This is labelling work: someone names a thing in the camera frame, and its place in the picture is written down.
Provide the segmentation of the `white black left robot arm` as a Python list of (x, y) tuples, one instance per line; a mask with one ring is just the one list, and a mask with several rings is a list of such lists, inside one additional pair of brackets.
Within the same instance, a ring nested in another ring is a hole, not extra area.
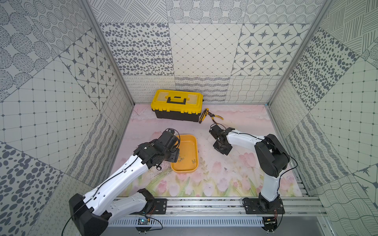
[(166, 129), (159, 138), (142, 143), (114, 174), (84, 195), (75, 194), (69, 200), (70, 221), (80, 235), (100, 236), (108, 225), (126, 215), (150, 215), (162, 208), (151, 192), (143, 188), (121, 200), (116, 197), (134, 180), (155, 167), (161, 169), (166, 162), (176, 163), (179, 158), (181, 136), (173, 128)]

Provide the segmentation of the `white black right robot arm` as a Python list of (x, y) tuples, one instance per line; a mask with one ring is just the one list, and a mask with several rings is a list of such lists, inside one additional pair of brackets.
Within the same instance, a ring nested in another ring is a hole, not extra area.
[(218, 124), (210, 127), (209, 133), (215, 139), (214, 149), (228, 155), (233, 146), (254, 149), (259, 165), (264, 172), (264, 182), (258, 197), (258, 206), (268, 211), (274, 204), (280, 204), (279, 187), (282, 176), (289, 171), (293, 159), (273, 134), (254, 136), (234, 128), (222, 129)]

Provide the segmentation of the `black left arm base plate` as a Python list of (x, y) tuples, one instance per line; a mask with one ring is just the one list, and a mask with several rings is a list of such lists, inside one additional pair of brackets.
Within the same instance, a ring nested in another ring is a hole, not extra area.
[(167, 199), (155, 198), (147, 189), (140, 189), (133, 197), (138, 197), (142, 203), (136, 206), (135, 210), (131, 211), (131, 215), (152, 215), (152, 214), (166, 214)]

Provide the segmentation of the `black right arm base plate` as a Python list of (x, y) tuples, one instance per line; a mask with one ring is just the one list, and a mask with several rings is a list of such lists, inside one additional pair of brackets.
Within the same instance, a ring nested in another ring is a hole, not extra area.
[(258, 198), (243, 198), (242, 206), (246, 214), (285, 214), (280, 195), (272, 202), (269, 202), (261, 194)]

